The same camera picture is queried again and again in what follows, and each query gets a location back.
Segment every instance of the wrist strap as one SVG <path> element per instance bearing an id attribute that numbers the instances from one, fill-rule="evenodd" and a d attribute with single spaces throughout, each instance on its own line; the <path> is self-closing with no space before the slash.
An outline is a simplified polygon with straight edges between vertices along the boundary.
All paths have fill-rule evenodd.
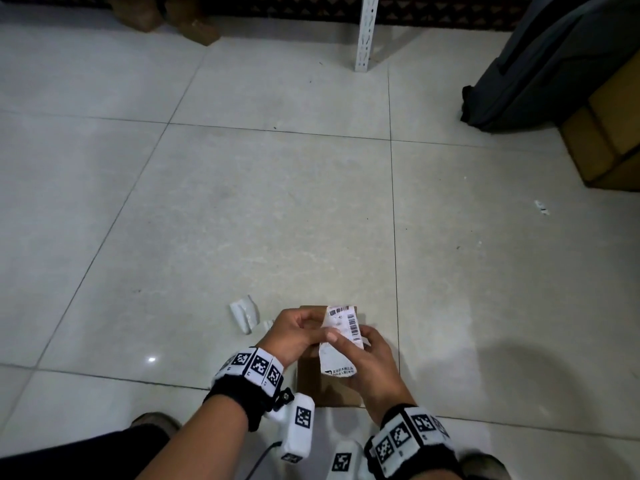
<path id="1" fill-rule="evenodd" d="M 389 409 L 380 432 L 369 439 L 364 453 L 376 480 L 409 480 L 429 470 L 450 470 L 464 478 L 442 423 L 411 404 Z"/>
<path id="2" fill-rule="evenodd" d="M 276 357 L 257 347 L 233 354 L 213 378 L 204 398 L 226 395 L 242 406 L 249 431 L 260 427 L 260 419 L 271 411 L 280 393 L 284 367 Z"/>

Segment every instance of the patterned wall base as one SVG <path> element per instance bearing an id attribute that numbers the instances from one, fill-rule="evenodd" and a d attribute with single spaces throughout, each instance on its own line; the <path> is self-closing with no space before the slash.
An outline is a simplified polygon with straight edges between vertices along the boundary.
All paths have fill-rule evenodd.
<path id="1" fill-rule="evenodd" d="M 108 8 L 104 0 L 2 0 Z M 212 15 L 358 23 L 362 0 L 203 0 Z M 512 31 L 531 0 L 380 0 L 376 23 Z"/>

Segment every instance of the floor tile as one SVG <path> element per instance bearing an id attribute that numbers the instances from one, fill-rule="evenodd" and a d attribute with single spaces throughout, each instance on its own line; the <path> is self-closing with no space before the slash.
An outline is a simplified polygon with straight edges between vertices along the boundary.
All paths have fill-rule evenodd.
<path id="1" fill-rule="evenodd" d="M 36 364 L 163 129 L 0 114 L 0 362 Z"/>
<path id="2" fill-rule="evenodd" d="M 0 456 L 124 429 L 149 411 L 185 422 L 205 395 L 196 389 L 39 371 L 0 435 Z"/>
<path id="3" fill-rule="evenodd" d="M 220 30 L 172 122 L 389 138 L 387 67 L 353 71 L 357 27 L 226 19 Z"/>
<path id="4" fill-rule="evenodd" d="M 206 48 L 107 10 L 4 7 L 0 109 L 167 122 Z"/>
<path id="5" fill-rule="evenodd" d="M 585 188 L 562 155 L 392 154 L 401 370 L 419 400 L 640 436 L 639 196 Z"/>
<path id="6" fill-rule="evenodd" d="M 0 431 L 30 375 L 28 369 L 0 365 Z"/>
<path id="7" fill-rule="evenodd" d="M 565 153 L 555 128 L 491 135 L 460 121 L 462 88 L 475 85 L 508 38 L 504 32 L 420 29 L 389 59 L 392 139 Z"/>
<path id="8" fill-rule="evenodd" d="M 353 303 L 396 343 L 389 143 L 170 125 L 43 358 L 208 386 L 262 319 Z M 152 363 L 149 357 L 155 357 Z"/>
<path id="9" fill-rule="evenodd" d="M 513 480 L 632 480 L 640 477 L 640 442 L 442 419 L 459 451 L 480 450 L 507 466 Z"/>

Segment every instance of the white metal shelf post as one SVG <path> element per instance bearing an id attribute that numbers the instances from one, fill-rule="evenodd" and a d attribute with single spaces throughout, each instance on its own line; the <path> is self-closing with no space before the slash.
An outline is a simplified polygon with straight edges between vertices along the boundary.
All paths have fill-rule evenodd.
<path id="1" fill-rule="evenodd" d="M 378 0 L 362 0 L 360 14 L 360 33 L 358 35 L 358 51 L 356 53 L 356 72 L 366 72 L 369 67 L 373 28 L 376 25 Z"/>

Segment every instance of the black pants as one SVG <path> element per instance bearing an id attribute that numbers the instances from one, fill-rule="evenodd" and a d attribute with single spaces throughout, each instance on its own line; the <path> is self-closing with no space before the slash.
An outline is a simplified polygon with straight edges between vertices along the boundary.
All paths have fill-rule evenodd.
<path id="1" fill-rule="evenodd" d="M 68 445 L 0 459 L 3 479 L 133 480 L 160 453 L 169 437 L 142 424 Z"/>

